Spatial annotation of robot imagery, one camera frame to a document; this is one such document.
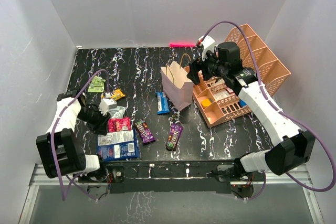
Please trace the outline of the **lilac paper bag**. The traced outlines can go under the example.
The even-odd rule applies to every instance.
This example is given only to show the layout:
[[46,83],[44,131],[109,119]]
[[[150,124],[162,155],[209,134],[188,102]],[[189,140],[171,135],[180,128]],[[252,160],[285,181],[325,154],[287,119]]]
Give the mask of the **lilac paper bag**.
[[182,67],[182,61],[187,56],[189,62],[191,57],[184,53],[180,62],[172,61],[161,67],[161,78],[163,92],[173,103],[178,111],[191,105],[194,83],[187,77],[188,72]]

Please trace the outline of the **green snack packet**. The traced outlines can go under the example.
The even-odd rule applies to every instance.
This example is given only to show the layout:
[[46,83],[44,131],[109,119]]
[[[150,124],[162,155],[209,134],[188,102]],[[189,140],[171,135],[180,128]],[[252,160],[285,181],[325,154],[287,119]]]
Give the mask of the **green snack packet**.
[[88,92],[103,93],[106,80],[99,76],[94,76],[88,86]]

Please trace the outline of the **blue burts chips bag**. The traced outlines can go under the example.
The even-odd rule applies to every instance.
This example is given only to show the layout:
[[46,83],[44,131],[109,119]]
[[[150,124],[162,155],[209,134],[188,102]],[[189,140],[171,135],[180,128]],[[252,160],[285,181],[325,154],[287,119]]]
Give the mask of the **blue burts chips bag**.
[[97,154],[105,162],[138,158],[139,145],[134,130],[117,131],[98,135]]

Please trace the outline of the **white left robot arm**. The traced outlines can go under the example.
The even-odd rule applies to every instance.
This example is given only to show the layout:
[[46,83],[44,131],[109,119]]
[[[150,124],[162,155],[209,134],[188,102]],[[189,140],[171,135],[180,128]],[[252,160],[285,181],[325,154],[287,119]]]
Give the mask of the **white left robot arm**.
[[76,121],[86,122],[89,130],[96,135],[106,135],[111,118],[109,110],[115,108],[117,103],[103,98],[99,105],[87,104],[85,94],[76,98],[77,93],[77,90],[73,90],[58,95],[54,120],[47,132],[36,138],[37,149],[49,178],[57,177],[52,153],[54,147],[61,175],[82,172],[101,182],[108,177],[108,168],[102,164],[100,155],[84,153],[75,136]]

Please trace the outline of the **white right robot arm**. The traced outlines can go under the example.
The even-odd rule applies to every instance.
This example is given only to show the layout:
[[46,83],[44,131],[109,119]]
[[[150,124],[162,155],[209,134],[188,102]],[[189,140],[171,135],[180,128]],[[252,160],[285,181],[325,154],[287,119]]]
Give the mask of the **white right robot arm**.
[[227,174],[247,180],[255,171],[271,171],[282,175],[309,161],[316,138],[286,118],[282,109],[275,104],[261,81],[258,67],[244,67],[240,48],[235,42],[202,40],[197,43],[203,52],[189,66],[187,77],[199,84],[198,73],[208,80],[220,77],[233,92],[244,101],[266,129],[272,149],[248,153],[234,160]]

